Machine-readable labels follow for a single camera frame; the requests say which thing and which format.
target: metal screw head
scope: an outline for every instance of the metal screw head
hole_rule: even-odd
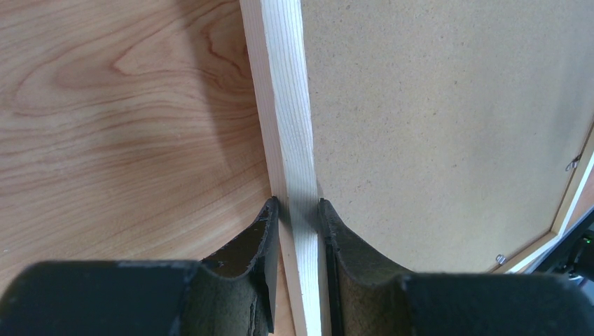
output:
[[[495,260],[497,260],[497,263],[500,265],[503,265],[507,261],[507,259],[505,258],[505,255],[502,255],[502,254],[498,254],[497,258],[495,258]]]
[[[572,169],[576,169],[577,168],[577,164],[579,163],[579,161],[581,160],[581,154],[576,156],[575,159],[573,159],[568,165],[567,167],[565,167],[565,171],[568,172]]]

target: black plastic part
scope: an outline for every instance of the black plastic part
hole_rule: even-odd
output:
[[[334,336],[594,335],[590,302],[562,277],[416,274],[349,230],[325,199],[319,217],[338,275],[330,260],[331,312],[342,318]]]
[[[40,262],[0,301],[0,335],[267,335],[278,203],[198,261]]]
[[[592,241],[594,232],[587,231],[586,235],[588,238],[582,238],[576,243],[579,253],[575,260],[574,272],[594,281],[594,243]]]

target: brown fiberboard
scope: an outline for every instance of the brown fiberboard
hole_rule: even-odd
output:
[[[201,259],[270,196],[238,1],[2,1],[0,74],[0,293],[38,260]]]
[[[594,114],[593,15],[587,1],[304,1],[324,196],[417,271],[485,271],[541,237]]]

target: light wood surface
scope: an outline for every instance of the light wood surface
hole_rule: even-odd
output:
[[[317,178],[416,271],[547,235],[594,114],[588,1],[304,1]]]
[[[37,260],[200,259],[269,196],[238,1],[0,1],[0,291]],[[282,267],[277,299],[292,335]]]
[[[279,240],[297,335],[329,335],[324,245],[317,234],[308,75],[299,0],[241,0]]]

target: wood grain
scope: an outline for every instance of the wood grain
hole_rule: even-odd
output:
[[[594,133],[592,133],[591,128],[579,158],[577,167],[571,169],[572,177],[551,226],[551,232],[560,236],[563,236],[566,232],[569,222],[574,216],[576,206],[594,167]]]
[[[0,291],[43,259],[205,257],[270,196],[238,1],[0,1],[0,78]]]
[[[299,0],[241,0],[279,240],[297,335],[329,333],[324,247],[313,158],[308,75]]]
[[[542,256],[555,246],[561,239],[561,235],[554,232],[547,232],[530,245],[522,248],[520,252],[516,253],[512,258],[507,260],[505,264],[493,270],[494,273],[521,273],[532,263],[536,258]]]

